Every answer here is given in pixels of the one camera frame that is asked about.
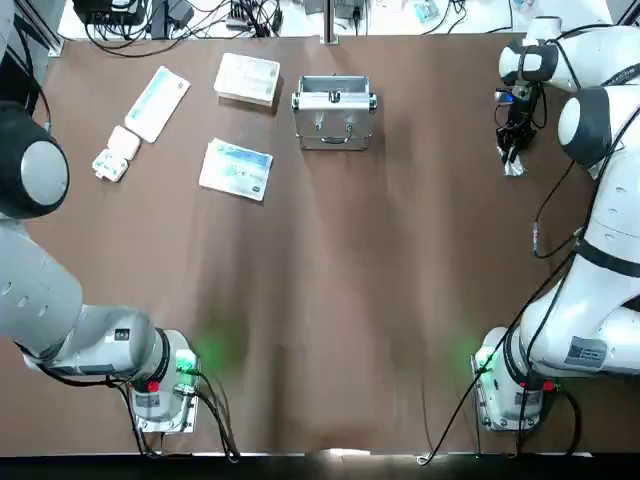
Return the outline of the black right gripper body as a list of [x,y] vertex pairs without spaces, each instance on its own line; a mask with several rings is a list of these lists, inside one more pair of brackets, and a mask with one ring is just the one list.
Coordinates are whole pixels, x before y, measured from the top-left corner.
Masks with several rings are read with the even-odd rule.
[[543,128],[544,123],[539,124],[535,119],[535,111],[541,93],[510,93],[507,107],[507,117],[504,128],[513,135],[528,135]]

